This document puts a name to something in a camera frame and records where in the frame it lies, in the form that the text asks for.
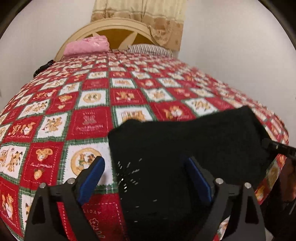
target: cream headboard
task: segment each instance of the cream headboard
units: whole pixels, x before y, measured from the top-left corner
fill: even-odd
[[[92,22],[72,34],[59,49],[54,60],[59,61],[63,57],[64,49],[69,42],[96,35],[105,35],[110,49],[125,50],[129,45],[140,43],[158,45],[145,24],[126,18],[106,18]]]

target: curtain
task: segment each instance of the curtain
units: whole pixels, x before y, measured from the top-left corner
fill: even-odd
[[[145,23],[154,40],[170,50],[180,50],[186,0],[96,0],[91,21],[130,18]]]

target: bed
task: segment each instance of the bed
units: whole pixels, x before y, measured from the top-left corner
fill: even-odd
[[[67,43],[107,36],[107,53],[63,58]],[[0,217],[23,240],[34,194],[42,182],[62,184],[89,166],[106,161],[104,178],[83,206],[98,237],[128,240],[112,168],[107,134],[127,119],[186,121],[210,113],[252,108],[270,137],[288,144],[288,132],[267,107],[195,67],[173,58],[129,53],[132,44],[154,44],[146,25],[129,19],[99,20],[75,32],[52,66],[24,85],[0,113]],[[278,155],[256,190],[262,203],[285,163]],[[69,240],[75,240],[59,205]],[[218,230],[221,238],[227,220]]]

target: pink towel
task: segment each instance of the pink towel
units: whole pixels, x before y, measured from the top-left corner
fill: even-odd
[[[89,37],[70,42],[66,45],[64,56],[72,56],[85,53],[108,52],[109,42],[106,36]]]

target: striped pillow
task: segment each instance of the striped pillow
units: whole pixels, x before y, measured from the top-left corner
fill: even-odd
[[[153,44],[135,44],[129,46],[128,53],[142,53],[174,58],[172,51]]]

